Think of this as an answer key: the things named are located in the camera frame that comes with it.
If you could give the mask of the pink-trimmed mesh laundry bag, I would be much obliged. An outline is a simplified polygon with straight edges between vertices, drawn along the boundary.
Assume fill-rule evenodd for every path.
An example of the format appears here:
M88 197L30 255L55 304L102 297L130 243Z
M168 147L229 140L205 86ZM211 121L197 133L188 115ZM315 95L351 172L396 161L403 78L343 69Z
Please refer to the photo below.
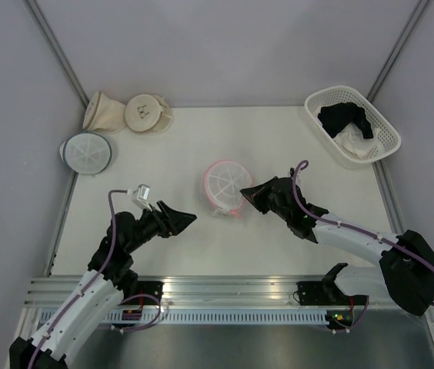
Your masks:
M208 167L202 179L205 199L213 214L241 217L246 200L241 193L252 186L249 171L236 161L219 160Z

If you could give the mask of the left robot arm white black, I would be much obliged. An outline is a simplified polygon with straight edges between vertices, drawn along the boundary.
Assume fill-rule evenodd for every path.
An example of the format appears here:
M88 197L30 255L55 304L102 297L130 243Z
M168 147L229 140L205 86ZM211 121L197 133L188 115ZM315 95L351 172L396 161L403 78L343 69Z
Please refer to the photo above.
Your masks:
M139 295L132 253L153 238L170 238L196 221L163 201L139 218L112 213L111 224L86 272L61 307L31 337L17 337L9 348L11 368L67 368L104 318Z

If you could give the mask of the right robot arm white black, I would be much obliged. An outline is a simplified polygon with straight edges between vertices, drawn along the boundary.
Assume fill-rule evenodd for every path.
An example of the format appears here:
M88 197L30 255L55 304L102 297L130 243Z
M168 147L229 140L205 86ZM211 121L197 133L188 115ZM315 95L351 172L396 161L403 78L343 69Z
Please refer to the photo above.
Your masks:
M276 214L296 237L369 262L367 267L339 262L330 269L322 279L328 302L363 296L396 304L416 316L434 306L434 251L421 234L375 232L348 224L308 203L292 178L274 177L241 193L258 212Z

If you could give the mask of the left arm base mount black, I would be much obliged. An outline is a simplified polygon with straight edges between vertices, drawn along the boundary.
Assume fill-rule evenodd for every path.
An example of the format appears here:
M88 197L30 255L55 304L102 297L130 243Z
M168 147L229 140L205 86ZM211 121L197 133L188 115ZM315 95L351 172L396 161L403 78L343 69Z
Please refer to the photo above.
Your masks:
M137 281L124 290L121 306L156 306L163 295L162 281Z

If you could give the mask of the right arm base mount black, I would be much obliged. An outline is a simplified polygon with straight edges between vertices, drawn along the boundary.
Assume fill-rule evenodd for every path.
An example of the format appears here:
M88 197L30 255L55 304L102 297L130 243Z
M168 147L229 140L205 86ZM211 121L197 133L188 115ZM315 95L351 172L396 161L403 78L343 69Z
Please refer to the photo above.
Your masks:
M299 281L296 295L301 306L357 307L367 302L365 295L348 296L335 285L325 286L321 281Z

